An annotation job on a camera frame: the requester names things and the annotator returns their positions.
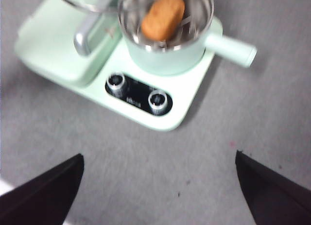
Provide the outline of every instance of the stainless steel pot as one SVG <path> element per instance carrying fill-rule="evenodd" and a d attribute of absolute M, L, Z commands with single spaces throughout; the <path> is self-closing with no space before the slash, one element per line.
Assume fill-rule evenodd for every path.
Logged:
<path fill-rule="evenodd" d="M 119 25 L 133 61 L 153 74 L 175 75 L 189 70 L 200 61 L 205 49 L 243 67 L 249 67 L 253 62 L 257 53 L 254 46 L 218 35 L 210 29 L 214 0 L 184 0 L 184 18 L 190 19 L 190 22 L 180 25 L 169 41 L 148 40 L 141 33 L 140 24 L 153 1 L 119 0 L 117 9 L 81 3 L 75 3 L 74 6 L 92 12 L 117 11 Z"/>

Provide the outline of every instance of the bread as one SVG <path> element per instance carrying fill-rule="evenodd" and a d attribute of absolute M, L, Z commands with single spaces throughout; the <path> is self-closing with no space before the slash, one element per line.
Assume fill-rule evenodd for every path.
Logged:
<path fill-rule="evenodd" d="M 143 19 L 141 30 L 151 40 L 168 40 L 181 22 L 184 12 L 183 0 L 156 0 Z"/>

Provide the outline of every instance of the mint green pot handle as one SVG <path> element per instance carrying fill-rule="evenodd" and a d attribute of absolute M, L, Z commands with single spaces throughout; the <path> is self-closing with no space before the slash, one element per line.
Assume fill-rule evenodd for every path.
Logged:
<path fill-rule="evenodd" d="M 245 68 L 250 67 L 257 53 L 253 45 L 213 32 L 208 33 L 205 47 Z"/>

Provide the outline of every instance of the gray carpet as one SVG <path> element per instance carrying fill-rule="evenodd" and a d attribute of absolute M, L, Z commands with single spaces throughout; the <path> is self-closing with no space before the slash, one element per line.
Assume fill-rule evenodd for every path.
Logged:
<path fill-rule="evenodd" d="M 185 121 L 168 133 L 22 65 L 13 43 L 40 1 L 1 0 L 4 179 L 17 186 L 82 153 L 68 217 L 79 225 L 254 224 L 236 149 L 311 189 L 311 0 L 215 0 L 225 34 L 259 53 L 251 69 L 216 58 Z"/>

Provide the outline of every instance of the metal handle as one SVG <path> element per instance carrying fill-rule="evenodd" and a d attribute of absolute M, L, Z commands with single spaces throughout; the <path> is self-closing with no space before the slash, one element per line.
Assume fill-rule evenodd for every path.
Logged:
<path fill-rule="evenodd" d="M 109 7 L 113 0 L 99 0 L 96 4 L 98 7 Z M 102 14 L 100 13 L 90 13 L 77 28 L 74 34 L 73 43 L 76 51 L 82 56 L 88 56 L 91 54 L 92 50 L 89 46 L 88 37 L 96 23 L 100 20 Z"/>

